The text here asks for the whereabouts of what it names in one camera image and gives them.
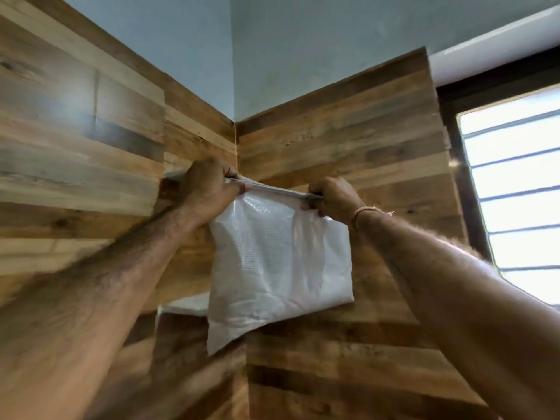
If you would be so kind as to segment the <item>person's left hand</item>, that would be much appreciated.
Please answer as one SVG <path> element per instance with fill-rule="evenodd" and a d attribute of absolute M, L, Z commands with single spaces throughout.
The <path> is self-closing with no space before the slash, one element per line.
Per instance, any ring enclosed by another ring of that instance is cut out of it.
<path fill-rule="evenodd" d="M 227 197 L 227 181 L 244 181 L 237 170 L 216 157 L 196 160 L 179 187 L 179 225 L 192 231 L 221 215 L 236 197 Z"/>

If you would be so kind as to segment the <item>person's right hand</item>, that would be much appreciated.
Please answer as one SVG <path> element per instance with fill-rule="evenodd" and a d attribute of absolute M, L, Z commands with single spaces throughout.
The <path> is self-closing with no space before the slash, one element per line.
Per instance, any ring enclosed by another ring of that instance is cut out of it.
<path fill-rule="evenodd" d="M 319 198 L 308 198 L 302 204 L 302 210 L 316 211 L 319 216 L 330 217 L 349 227 L 356 212 L 366 206 L 357 191 L 342 177 L 326 177 L 311 183 L 308 192 Z"/>

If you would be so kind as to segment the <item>white plastic bag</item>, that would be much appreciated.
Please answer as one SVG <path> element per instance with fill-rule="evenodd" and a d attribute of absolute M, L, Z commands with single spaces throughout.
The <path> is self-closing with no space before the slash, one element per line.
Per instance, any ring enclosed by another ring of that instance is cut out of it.
<path fill-rule="evenodd" d="M 253 189 L 210 221 L 211 290 L 158 313 L 205 317 L 207 353 L 262 326 L 354 302 L 348 227 L 303 211 L 308 193 Z"/>

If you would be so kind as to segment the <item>person's right forearm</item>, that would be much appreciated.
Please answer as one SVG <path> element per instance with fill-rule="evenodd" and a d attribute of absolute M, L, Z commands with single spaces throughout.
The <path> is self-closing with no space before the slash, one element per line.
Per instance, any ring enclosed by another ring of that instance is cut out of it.
<path fill-rule="evenodd" d="M 375 208 L 352 226 L 415 317 L 503 420 L 560 420 L 560 312 L 448 241 Z"/>

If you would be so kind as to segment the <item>person's left forearm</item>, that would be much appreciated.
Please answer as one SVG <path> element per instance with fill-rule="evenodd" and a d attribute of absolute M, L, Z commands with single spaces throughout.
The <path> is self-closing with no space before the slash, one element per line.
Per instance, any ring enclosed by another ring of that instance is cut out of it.
<path fill-rule="evenodd" d="M 200 207 L 172 208 L 0 308 L 0 420 L 79 420 Z"/>

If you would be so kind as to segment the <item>dark framed window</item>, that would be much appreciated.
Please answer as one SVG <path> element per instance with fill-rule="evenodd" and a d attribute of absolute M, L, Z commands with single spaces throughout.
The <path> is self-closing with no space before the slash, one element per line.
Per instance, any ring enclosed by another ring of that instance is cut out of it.
<path fill-rule="evenodd" d="M 470 245 L 560 311 L 560 45 L 437 93 Z"/>

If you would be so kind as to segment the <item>horizontal window bars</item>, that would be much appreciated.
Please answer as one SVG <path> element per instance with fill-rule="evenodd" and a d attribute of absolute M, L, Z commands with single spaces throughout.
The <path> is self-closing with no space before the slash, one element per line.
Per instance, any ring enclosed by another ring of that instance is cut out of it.
<path fill-rule="evenodd" d="M 492 262 L 510 280 L 560 277 L 560 90 L 457 122 Z"/>

